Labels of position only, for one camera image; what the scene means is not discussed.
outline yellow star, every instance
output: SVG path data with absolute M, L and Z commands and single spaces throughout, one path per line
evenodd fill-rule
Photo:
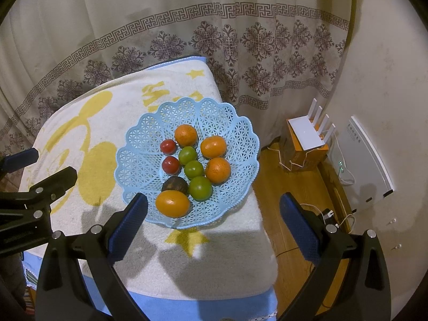
M 174 231 L 169 235 L 169 237 L 166 238 L 165 242 L 169 244 L 181 245 L 187 255 L 189 257 L 192 257 L 195 246 L 203 243 L 208 243 L 209 240 L 196 228 L 190 228 L 181 231 L 174 229 Z
M 191 70 L 186 75 L 189 75 L 190 77 L 192 77 L 192 79 L 195 79 L 197 76 L 205 76 L 204 70 L 199 70 L 199 71 Z

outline beige wall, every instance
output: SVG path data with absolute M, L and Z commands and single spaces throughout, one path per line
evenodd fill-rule
M 339 131 L 356 115 L 396 188 L 357 212 L 355 226 L 357 233 L 378 233 L 394 317 L 428 268 L 428 33 L 408 0 L 357 0 L 343 56 L 326 111 Z M 391 250 L 399 243 L 401 249 Z

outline orange box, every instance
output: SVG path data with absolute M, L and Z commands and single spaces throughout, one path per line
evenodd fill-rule
M 287 119 L 287 124 L 284 124 L 280 138 L 281 163 L 286 166 L 286 171 L 314 170 L 318 163 L 325 158 L 327 152 L 327 144 L 304 151 Z

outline tangerine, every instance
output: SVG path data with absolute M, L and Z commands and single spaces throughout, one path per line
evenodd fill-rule
M 214 184 L 220 184 L 226 181 L 230 173 L 230 164 L 224 158 L 217 157 L 211 159 L 205 168 L 206 178 Z
M 206 158 L 216 158 L 226 152 L 226 141 L 221 136 L 207 137 L 201 142 L 201 153 Z
M 168 217 L 183 217 L 190 207 L 190 200 L 182 192 L 166 190 L 156 198 L 156 208 Z
M 193 128 L 189 124 L 182 124 L 177 127 L 174 133 L 175 140 L 179 143 L 179 145 L 185 146 L 193 146 L 198 139 L 198 133 L 196 129 Z

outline blue plastic basket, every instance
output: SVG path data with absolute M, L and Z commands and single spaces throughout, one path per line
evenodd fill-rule
M 222 136 L 227 144 L 225 158 L 232 173 L 224 184 L 213 186 L 210 199 L 195 201 L 189 196 L 191 211 L 175 219 L 161 214 L 155 200 L 162 184 L 170 177 L 161 167 L 165 155 L 160 151 L 160 144 L 165 139 L 174 139 L 174 131 L 181 124 L 189 124 L 198 132 L 195 148 L 204 168 L 208 159 L 201 154 L 201 141 L 213 135 Z M 232 105 L 219 104 L 211 98 L 195 102 L 184 97 L 177 102 L 164 102 L 156 113 L 143 114 L 138 124 L 127 131 L 125 140 L 125 147 L 116 154 L 115 171 L 115 179 L 123 188 L 123 201 L 129 203 L 137 192 L 145 194 L 148 199 L 146 221 L 169 228 L 185 229 L 218 220 L 244 199 L 258 172 L 260 142 L 250 120 L 239 117 Z M 180 150 L 177 149 L 175 157 L 178 158 Z M 189 182 L 183 168 L 179 176 Z

